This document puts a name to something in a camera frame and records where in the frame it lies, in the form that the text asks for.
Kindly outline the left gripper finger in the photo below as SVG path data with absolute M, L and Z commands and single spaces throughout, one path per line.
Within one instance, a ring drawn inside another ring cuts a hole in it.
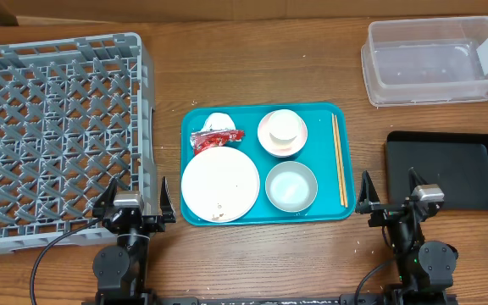
M 114 198 L 118 191 L 118 183 L 115 178 L 112 178 L 107 189 L 95 201 L 92 208 L 93 217 L 103 217 L 109 208 L 114 206 Z
M 164 176 L 161 183 L 161 193 L 159 198 L 159 207 L 162 212 L 164 223 L 175 223 L 175 211 L 169 195 L 168 181 Z

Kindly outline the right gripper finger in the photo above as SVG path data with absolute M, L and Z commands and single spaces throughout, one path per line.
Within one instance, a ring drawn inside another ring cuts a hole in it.
M 355 207 L 358 214 L 371 214 L 380 205 L 380 199 L 374 188 L 369 172 L 362 173 L 362 184 Z
M 411 167 L 408 170 L 408 178 L 409 178 L 409 188 L 411 191 L 411 196 L 417 199 L 422 199 L 424 196 L 424 186 L 427 186 L 427 182 L 415 170 L 414 167 Z

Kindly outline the grey bowl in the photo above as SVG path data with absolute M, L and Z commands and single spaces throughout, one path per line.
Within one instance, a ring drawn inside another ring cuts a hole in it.
M 313 171 L 295 161 L 275 165 L 265 181 L 267 198 L 276 208 L 286 213 L 299 213 L 309 208 L 318 190 Z

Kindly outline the pink bowl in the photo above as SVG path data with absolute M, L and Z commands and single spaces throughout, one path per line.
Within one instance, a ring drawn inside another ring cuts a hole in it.
M 269 136 L 267 122 L 270 115 L 273 113 L 270 112 L 266 114 L 260 121 L 258 125 L 258 140 L 261 146 L 271 155 L 277 158 L 288 158 L 292 155 L 297 154 L 301 149 L 303 149 L 304 145 L 308 139 L 308 128 L 301 118 L 302 121 L 302 131 L 301 134 L 296 138 L 296 140 L 288 147 L 281 147 L 273 143 Z

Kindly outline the white cup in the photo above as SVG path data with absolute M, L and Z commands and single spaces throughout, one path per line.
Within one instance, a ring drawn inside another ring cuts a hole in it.
M 274 111 L 267 122 L 268 132 L 274 144 L 290 146 L 301 134 L 302 121 L 297 113 L 290 109 Z

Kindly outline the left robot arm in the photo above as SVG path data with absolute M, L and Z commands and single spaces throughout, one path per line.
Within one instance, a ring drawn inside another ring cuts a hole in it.
M 160 214 L 147 214 L 138 191 L 119 191 L 112 179 L 96 200 L 92 215 L 116 235 L 116 243 L 99 251 L 92 270 L 97 277 L 96 304 L 156 304 L 153 290 L 146 288 L 151 236 L 164 232 L 176 221 L 166 179 L 162 179 Z

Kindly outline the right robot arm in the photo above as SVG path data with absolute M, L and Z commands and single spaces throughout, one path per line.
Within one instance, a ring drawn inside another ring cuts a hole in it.
M 393 258 L 368 272 L 359 282 L 353 304 L 456 304 L 446 289 L 453 285 L 458 250 L 442 241 L 426 241 L 420 224 L 434 217 L 444 204 L 444 192 L 424 180 L 413 168 L 408 170 L 411 193 L 402 203 L 382 204 L 367 171 L 362 174 L 355 212 L 368 214 L 370 227 L 380 227 Z M 398 284 L 388 285 L 380 294 L 363 297 L 364 284 L 377 272 L 394 263 Z

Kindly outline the grey dishwasher rack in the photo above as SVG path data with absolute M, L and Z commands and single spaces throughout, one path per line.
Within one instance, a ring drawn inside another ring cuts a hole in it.
M 113 242 L 111 180 L 156 206 L 153 76 L 133 32 L 0 45 L 0 255 Z

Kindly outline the black tray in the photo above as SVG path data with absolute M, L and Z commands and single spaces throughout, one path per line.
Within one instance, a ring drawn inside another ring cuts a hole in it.
M 408 170 L 445 194 L 444 209 L 488 210 L 488 134 L 392 131 L 385 144 L 388 196 L 410 195 Z

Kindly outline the left wooden chopstick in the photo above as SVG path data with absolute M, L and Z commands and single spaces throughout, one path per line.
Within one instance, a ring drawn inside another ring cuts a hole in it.
M 331 115 L 331 121 L 332 121 L 332 129 L 333 129 L 333 137 L 334 137 L 334 145 L 335 145 L 335 157 L 336 157 L 341 206 L 346 208 L 347 195 L 346 195 L 346 183 L 345 183 L 343 161 L 342 161 L 342 154 L 341 154 L 341 138 L 340 138 L 340 133 L 338 128 L 337 117 L 334 114 Z

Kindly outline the wooden chopstick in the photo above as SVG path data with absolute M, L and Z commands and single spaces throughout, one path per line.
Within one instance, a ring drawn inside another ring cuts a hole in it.
M 338 128 L 337 117 L 334 114 L 331 115 L 331 121 L 332 121 L 332 129 L 333 129 L 333 137 L 334 137 L 334 145 L 335 145 L 335 157 L 336 157 L 341 206 L 346 208 L 347 195 L 346 195 L 346 183 L 345 183 L 343 161 L 342 161 L 342 154 L 341 154 L 341 138 L 340 138 L 340 133 Z
M 346 187 L 346 179 L 344 173 L 343 155 L 341 150 L 341 134 L 340 134 L 337 116 L 334 114 L 332 115 L 332 123 L 333 123 L 334 134 L 335 134 L 336 157 L 337 157 L 337 166 L 338 166 L 337 171 L 339 175 L 341 204 L 345 208 L 347 208 L 348 207 L 347 187 Z

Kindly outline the large white plate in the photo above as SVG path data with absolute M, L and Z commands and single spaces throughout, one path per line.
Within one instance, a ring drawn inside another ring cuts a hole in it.
M 180 189 L 184 203 L 199 219 L 227 223 L 253 207 L 260 178 L 244 152 L 214 147 L 192 158 L 182 174 Z

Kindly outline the red snack wrapper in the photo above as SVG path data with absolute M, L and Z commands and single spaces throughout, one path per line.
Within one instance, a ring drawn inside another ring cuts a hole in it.
M 243 130 L 210 130 L 194 132 L 190 143 L 195 155 L 212 147 L 222 147 L 230 141 L 241 141 L 245 136 Z

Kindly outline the right wooden chopstick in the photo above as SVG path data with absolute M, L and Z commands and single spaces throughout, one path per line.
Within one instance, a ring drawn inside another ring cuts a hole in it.
M 334 114 L 332 115 L 332 123 L 333 123 L 334 134 L 335 134 L 336 157 L 337 157 L 337 166 L 338 166 L 337 171 L 339 175 L 341 204 L 345 208 L 347 208 L 348 207 L 347 187 L 346 187 L 346 179 L 344 173 L 343 155 L 341 150 L 341 134 L 340 134 L 337 116 Z

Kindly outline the teal serving tray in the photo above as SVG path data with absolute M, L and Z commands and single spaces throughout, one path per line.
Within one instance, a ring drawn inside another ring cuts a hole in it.
M 248 105 L 233 107 L 196 108 L 184 116 L 181 122 L 181 167 L 185 168 L 193 158 L 190 135 L 199 131 L 212 113 L 228 114 L 236 128 L 245 131 L 240 142 L 228 145 L 245 153 L 258 168 L 261 180 L 269 170 L 282 160 L 261 147 L 258 139 L 260 121 L 279 109 L 296 112 L 308 129 L 308 139 L 303 148 L 290 159 L 309 167 L 319 183 L 318 194 L 310 208 L 298 213 L 286 213 L 269 202 L 265 190 L 261 190 L 251 210 L 231 225 L 271 225 L 318 221 L 337 221 L 348 218 L 356 206 L 356 191 L 352 176 L 352 161 L 347 139 L 344 113 L 332 103 L 287 103 Z M 336 116 L 340 134 L 341 155 L 346 184 L 347 205 L 341 204 L 338 182 L 335 136 L 332 117 Z

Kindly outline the crumpled white tissue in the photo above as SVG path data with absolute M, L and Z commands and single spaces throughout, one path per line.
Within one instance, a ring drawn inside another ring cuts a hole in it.
M 232 118 L 225 113 L 212 113 L 204 122 L 202 131 L 235 130 L 236 126 Z

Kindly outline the clear plastic bin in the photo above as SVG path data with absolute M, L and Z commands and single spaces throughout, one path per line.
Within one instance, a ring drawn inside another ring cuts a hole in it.
M 488 16 L 375 21 L 361 48 L 379 107 L 488 100 Z

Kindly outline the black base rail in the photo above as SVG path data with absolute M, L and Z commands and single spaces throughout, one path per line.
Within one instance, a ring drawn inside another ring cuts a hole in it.
M 163 305 L 387 305 L 395 304 L 379 293 L 364 293 L 354 302 L 353 294 L 342 294 L 331 298 L 230 298 L 230 299 L 198 299 L 196 297 L 166 297 L 159 298 L 156 304 Z M 457 305 L 455 295 L 447 295 L 445 303 L 438 301 L 410 301 L 404 304 L 448 304 Z

